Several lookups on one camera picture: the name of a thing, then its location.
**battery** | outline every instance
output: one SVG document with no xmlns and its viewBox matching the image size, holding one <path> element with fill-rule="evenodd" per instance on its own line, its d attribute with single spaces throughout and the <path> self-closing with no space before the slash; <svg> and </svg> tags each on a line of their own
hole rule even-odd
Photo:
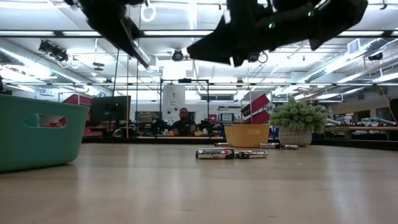
<svg viewBox="0 0 398 224">
<path fill-rule="evenodd" d="M 227 143 L 227 142 L 217 142 L 217 143 L 214 143 L 214 146 L 216 146 L 216 147 L 228 147 L 229 143 Z"/>
<path fill-rule="evenodd" d="M 197 159 L 234 159 L 234 149 L 198 149 L 195 153 Z"/>
<path fill-rule="evenodd" d="M 239 151 L 238 159 L 265 159 L 268 156 L 267 151 Z"/>
<path fill-rule="evenodd" d="M 261 149 L 280 149 L 279 143 L 260 143 Z"/>
<path fill-rule="evenodd" d="M 298 150 L 299 146 L 296 145 L 284 145 L 280 147 L 281 149 L 287 149 L 287 150 Z"/>
</svg>

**yellow basket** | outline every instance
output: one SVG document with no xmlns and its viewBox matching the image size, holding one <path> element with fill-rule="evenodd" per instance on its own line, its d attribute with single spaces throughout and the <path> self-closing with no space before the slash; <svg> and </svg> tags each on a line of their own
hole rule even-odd
<svg viewBox="0 0 398 224">
<path fill-rule="evenodd" d="M 225 127 L 226 141 L 232 147 L 259 148 L 268 143 L 269 126 L 266 124 L 234 124 Z"/>
</svg>

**potted plant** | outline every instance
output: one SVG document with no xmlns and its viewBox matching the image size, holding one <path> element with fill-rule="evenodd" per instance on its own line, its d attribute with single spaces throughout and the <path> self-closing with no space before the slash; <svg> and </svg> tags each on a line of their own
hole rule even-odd
<svg viewBox="0 0 398 224">
<path fill-rule="evenodd" d="M 279 127 L 281 144 L 305 147 L 311 144 L 312 131 L 323 133 L 327 116 L 323 106 L 309 106 L 305 102 L 290 99 L 277 107 L 271 115 L 270 124 Z"/>
</svg>

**white plant pot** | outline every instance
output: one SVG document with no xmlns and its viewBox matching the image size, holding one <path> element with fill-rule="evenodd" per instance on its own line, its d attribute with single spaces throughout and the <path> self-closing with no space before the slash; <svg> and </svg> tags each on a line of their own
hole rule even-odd
<svg viewBox="0 0 398 224">
<path fill-rule="evenodd" d="M 279 141 L 282 145 L 297 145 L 305 147 L 312 142 L 311 131 L 291 131 L 289 128 L 279 128 Z"/>
</svg>

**green leafy plant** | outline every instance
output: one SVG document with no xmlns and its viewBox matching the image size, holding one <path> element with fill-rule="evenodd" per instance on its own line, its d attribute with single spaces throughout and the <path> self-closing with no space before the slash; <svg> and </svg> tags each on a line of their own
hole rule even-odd
<svg viewBox="0 0 398 224">
<path fill-rule="evenodd" d="M 271 115 L 270 124 L 289 128 L 292 131 L 315 131 L 323 133 L 327 116 L 323 106 L 309 106 L 302 101 L 290 99 L 288 103 L 277 107 Z"/>
</svg>

